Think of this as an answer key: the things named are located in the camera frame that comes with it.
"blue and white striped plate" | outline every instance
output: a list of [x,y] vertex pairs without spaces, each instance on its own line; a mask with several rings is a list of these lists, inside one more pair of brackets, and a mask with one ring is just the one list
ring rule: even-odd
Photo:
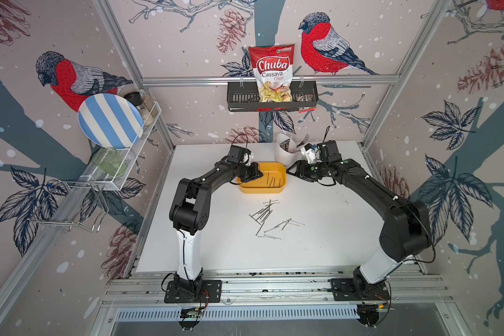
[[138,109],[113,94],[88,97],[78,110],[78,123],[88,139],[105,148],[129,148],[143,132]]

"yellow tray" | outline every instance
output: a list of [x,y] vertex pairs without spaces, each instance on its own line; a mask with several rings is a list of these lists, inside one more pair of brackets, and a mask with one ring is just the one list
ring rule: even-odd
[[243,183],[239,188],[244,193],[279,193],[286,185],[286,172],[282,164],[277,162],[258,162],[262,178]]

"chip bag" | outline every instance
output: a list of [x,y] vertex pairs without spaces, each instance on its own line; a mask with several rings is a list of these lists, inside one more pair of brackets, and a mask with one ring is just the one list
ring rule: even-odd
[[290,102],[289,84],[293,78],[293,51],[295,45],[268,48],[250,47],[250,60],[260,102]]

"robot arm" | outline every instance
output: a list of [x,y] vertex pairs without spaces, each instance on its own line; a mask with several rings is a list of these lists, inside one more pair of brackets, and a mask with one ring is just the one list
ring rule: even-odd
[[183,178],[177,185],[170,220],[179,239],[179,267],[174,282],[179,294],[196,299],[202,289],[200,234],[209,219],[211,194],[235,177],[242,183],[261,178],[263,173],[250,150],[232,145],[227,156],[215,163],[207,174],[195,179]]
[[315,162],[312,155],[307,155],[308,161],[297,161],[288,169],[288,174],[309,182],[332,178],[333,185],[345,185],[356,192],[385,221],[379,236],[379,248],[354,271],[355,293],[357,297],[365,298],[366,292],[383,286],[386,276],[404,259],[431,246],[427,208],[422,202],[410,202],[391,192],[354,160],[343,160],[335,141],[317,146],[307,144],[305,149],[308,154],[316,151],[320,162]]

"white tabletop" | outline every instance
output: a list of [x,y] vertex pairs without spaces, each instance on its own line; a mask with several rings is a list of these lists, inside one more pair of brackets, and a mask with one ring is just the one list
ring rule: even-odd
[[[343,158],[353,158],[369,172],[355,141],[337,141]],[[254,161],[274,161],[276,143],[249,144]],[[168,218],[177,183],[210,171],[228,153],[229,144],[182,144],[176,147],[137,272],[173,272],[178,264],[176,230]],[[262,231],[292,218],[304,225],[287,225],[268,232],[280,239],[257,238],[259,225],[250,218],[263,202],[277,199]],[[379,246],[383,220],[344,185],[322,186],[288,175],[278,194],[245,194],[225,184],[211,198],[202,230],[204,271],[280,272],[335,270],[360,265]]]

